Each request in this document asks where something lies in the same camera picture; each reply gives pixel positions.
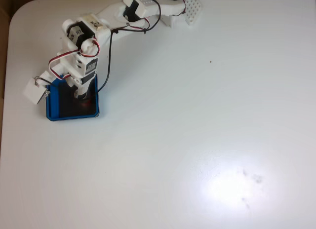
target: blue tray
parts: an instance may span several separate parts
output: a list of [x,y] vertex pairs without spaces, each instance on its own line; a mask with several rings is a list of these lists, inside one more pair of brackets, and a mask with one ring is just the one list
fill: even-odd
[[[74,98],[74,92],[77,89],[69,87],[65,80],[56,79],[53,84],[48,85],[50,91],[46,98],[46,117],[51,121],[92,118],[99,115],[99,97],[98,94],[86,102],[80,102]],[[97,76],[89,86],[90,95],[98,90]]]

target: white table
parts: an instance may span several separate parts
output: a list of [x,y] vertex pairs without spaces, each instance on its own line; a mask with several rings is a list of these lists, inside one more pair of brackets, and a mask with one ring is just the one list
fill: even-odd
[[65,19],[116,1],[37,0],[14,15],[0,228],[315,228],[315,0],[200,0],[192,28],[114,42],[98,118],[50,122],[22,90]]

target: cable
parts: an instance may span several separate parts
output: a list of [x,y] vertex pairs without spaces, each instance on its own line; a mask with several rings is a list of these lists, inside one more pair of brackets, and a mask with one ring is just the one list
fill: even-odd
[[181,13],[179,13],[178,15],[173,15],[174,17],[178,17],[178,16],[180,16],[181,14],[186,13],[187,4],[186,4],[185,0],[183,0],[183,3],[184,3],[184,6],[185,6],[184,9],[183,9],[183,11],[182,11]]
[[110,77],[112,38],[113,38],[113,34],[114,33],[117,34],[117,33],[119,33],[119,31],[144,32],[144,33],[146,33],[147,31],[150,31],[151,29],[153,29],[157,25],[157,23],[159,22],[159,20],[161,18],[161,7],[160,7],[160,4],[156,0],[152,0],[152,1],[155,2],[158,5],[158,9],[159,9],[158,19],[157,19],[157,21],[155,22],[155,24],[152,27],[150,27],[150,23],[149,23],[148,19],[144,18],[148,22],[148,28],[144,28],[143,29],[143,28],[135,27],[135,28],[138,28],[138,29],[141,29],[141,30],[132,30],[132,29],[126,29],[126,27],[130,26],[130,25],[127,25],[127,26],[124,26],[124,27],[114,28],[114,29],[111,30],[110,43],[109,43],[109,61],[108,61],[108,74],[107,74],[107,77],[106,77],[104,83],[102,84],[102,86],[92,96],[90,96],[89,98],[86,98],[86,99],[80,99],[79,101],[88,101],[91,98],[95,97],[105,87],[105,85],[107,84],[107,82],[109,80],[109,77]]
[[95,55],[85,55],[85,54],[83,54],[82,50],[80,49],[80,54],[81,54],[83,57],[93,58],[93,57],[96,57],[96,56],[100,53],[101,48],[100,48],[99,43],[97,42],[97,40],[94,39],[94,40],[92,41],[92,43],[95,44],[95,45],[98,47],[97,53],[96,53]]
[[54,86],[54,87],[57,87],[57,86],[56,86],[55,84],[53,84],[52,82],[50,82],[50,81],[48,81],[48,80],[46,80],[46,79],[44,79],[44,78],[42,78],[42,77],[40,77],[40,76],[36,76],[36,77],[35,77],[35,83],[37,82],[38,79],[43,80],[43,81],[49,83],[50,85],[52,85],[52,86]]
[[157,5],[158,5],[158,9],[159,9],[159,17],[157,19],[157,21],[155,22],[155,24],[151,27],[151,28],[147,28],[147,29],[143,29],[143,30],[132,30],[132,29],[125,29],[125,28],[115,28],[113,29],[113,31],[129,31],[129,32],[148,32],[150,31],[151,29],[153,29],[157,23],[159,22],[160,18],[161,18],[161,7],[160,7],[160,4],[156,1],[156,0],[152,0],[153,2],[155,2]]
[[147,27],[147,29],[150,27],[150,22],[148,21],[148,19],[147,18],[144,18],[145,20],[146,20],[146,22],[148,23],[148,27]]
[[56,61],[56,60],[59,60],[59,59],[61,59],[61,58],[63,58],[63,57],[66,57],[66,56],[68,56],[68,55],[71,55],[72,53],[78,52],[78,51],[79,51],[78,49],[77,49],[77,50],[73,50],[73,51],[68,51],[68,52],[66,52],[66,53],[63,53],[63,54],[61,54],[61,55],[58,55],[58,56],[52,58],[52,59],[48,62],[48,68],[49,68],[49,70],[56,76],[56,78],[58,78],[59,80],[63,80],[63,79],[66,79],[66,78],[70,77],[71,75],[70,75],[70,74],[67,74],[67,75],[65,75],[65,76],[63,76],[63,77],[60,77],[60,76],[50,67],[51,63],[54,62],[54,61]]

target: white robotic arm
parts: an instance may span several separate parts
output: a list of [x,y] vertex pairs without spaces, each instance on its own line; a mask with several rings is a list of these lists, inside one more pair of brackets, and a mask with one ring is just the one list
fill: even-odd
[[29,81],[24,94],[37,104],[49,94],[45,85],[58,78],[65,79],[70,87],[75,85],[75,97],[84,99],[97,74],[100,49],[112,42],[113,33],[113,40],[117,40],[131,32],[149,31],[156,23],[149,28],[146,17],[159,15],[159,20],[162,15],[184,13],[185,8],[185,0],[123,0],[98,14],[66,20],[62,25],[62,50],[50,60],[48,71]]

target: white 3d printed part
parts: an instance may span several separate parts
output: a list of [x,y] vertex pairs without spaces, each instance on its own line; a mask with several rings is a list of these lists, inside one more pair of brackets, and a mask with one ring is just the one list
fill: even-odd
[[198,0],[187,0],[186,5],[186,22],[192,25],[201,13],[202,5]]

